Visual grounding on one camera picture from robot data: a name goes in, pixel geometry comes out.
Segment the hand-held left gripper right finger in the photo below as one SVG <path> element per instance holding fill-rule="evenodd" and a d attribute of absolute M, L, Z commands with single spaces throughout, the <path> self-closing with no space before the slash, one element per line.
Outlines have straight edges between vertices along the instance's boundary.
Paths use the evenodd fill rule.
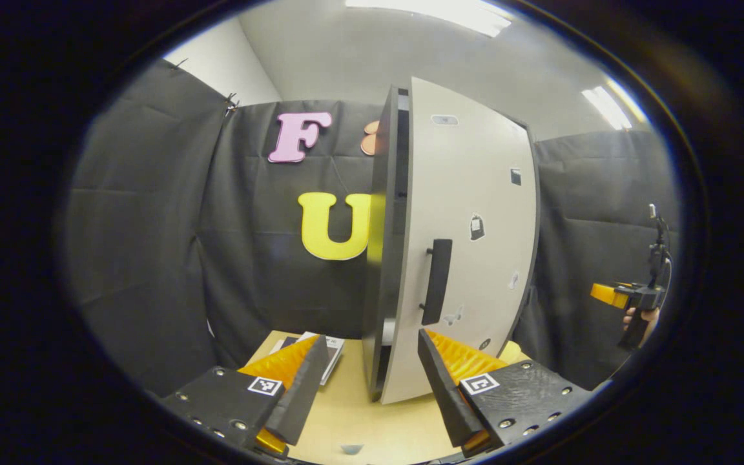
<path fill-rule="evenodd" d="M 417 356 L 449 440 L 465 457 L 520 446 L 595 395 L 529 358 L 507 363 L 427 329 L 417 333 Z"/>

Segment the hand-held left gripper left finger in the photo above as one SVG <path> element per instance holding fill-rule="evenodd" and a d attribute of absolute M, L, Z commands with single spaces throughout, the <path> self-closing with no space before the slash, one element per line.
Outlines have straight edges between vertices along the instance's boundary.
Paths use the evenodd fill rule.
<path fill-rule="evenodd" d="M 327 338 L 305 336 L 245 367 L 212 367 L 160 404 L 230 446 L 286 456 L 298 444 L 328 364 Z"/>

